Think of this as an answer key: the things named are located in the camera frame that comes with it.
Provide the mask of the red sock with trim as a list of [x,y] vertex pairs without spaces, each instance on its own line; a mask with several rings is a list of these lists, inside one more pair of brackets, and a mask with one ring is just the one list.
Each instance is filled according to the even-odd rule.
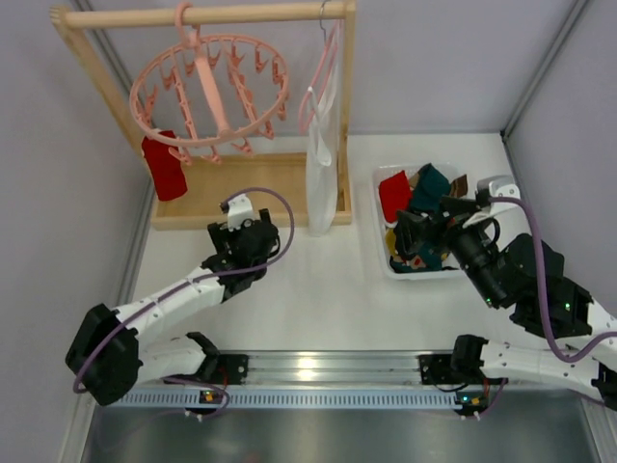
[[397,211],[406,209],[413,197],[404,171],[382,180],[378,185],[378,194],[384,219],[389,224],[397,220]]

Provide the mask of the dark green sock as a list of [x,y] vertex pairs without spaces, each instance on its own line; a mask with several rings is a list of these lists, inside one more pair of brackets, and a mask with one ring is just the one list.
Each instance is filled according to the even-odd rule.
[[410,208],[423,212],[434,212],[439,209],[443,196],[448,196],[450,183],[432,164],[420,168],[418,181],[410,200]]

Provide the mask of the brown striped green sock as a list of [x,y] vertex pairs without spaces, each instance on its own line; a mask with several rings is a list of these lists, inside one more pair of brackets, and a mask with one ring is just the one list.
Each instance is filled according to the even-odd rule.
[[462,175],[448,180],[439,170],[423,169],[408,177],[410,187],[429,198],[449,196],[464,198],[469,192],[468,178]]

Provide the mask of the red sock plain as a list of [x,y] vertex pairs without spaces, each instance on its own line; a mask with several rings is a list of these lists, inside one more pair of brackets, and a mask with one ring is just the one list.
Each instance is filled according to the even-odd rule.
[[145,136],[141,143],[143,158],[153,180],[159,202],[170,202],[188,191],[180,160],[170,154],[170,145]]

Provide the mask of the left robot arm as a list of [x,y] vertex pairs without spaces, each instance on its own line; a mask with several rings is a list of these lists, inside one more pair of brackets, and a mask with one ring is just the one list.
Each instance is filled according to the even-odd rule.
[[189,332],[165,344],[156,340],[180,321],[223,304],[262,279],[281,240],[266,208],[257,218],[229,216],[207,230],[216,253],[186,277],[131,304],[113,309],[98,304],[87,311],[66,364],[77,388],[99,405],[111,405],[149,381],[180,377],[205,383],[217,373],[220,351],[204,334]]

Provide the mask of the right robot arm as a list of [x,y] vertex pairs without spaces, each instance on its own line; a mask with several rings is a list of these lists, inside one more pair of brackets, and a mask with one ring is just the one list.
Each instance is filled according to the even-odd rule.
[[[485,233],[498,223],[500,205],[520,207],[530,227],[503,249]],[[615,409],[616,323],[589,291],[564,276],[563,256],[542,241],[522,200],[444,197],[435,213],[399,212],[397,228],[414,243],[446,249],[488,306],[512,308],[514,324],[547,342],[561,379],[574,380],[577,365],[584,365],[593,375],[583,394]]]

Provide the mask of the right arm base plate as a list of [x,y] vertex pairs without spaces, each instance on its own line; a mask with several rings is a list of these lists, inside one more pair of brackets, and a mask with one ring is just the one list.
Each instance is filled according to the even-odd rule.
[[430,353],[417,357],[421,384],[432,386],[446,393],[461,392],[469,386],[482,385],[479,376],[455,370],[451,353]]

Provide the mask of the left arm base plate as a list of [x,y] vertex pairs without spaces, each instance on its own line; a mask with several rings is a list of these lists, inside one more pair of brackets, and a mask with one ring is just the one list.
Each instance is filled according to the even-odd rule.
[[219,354],[206,358],[195,373],[177,374],[163,381],[168,384],[210,384],[215,386],[241,385],[249,372],[249,356]]

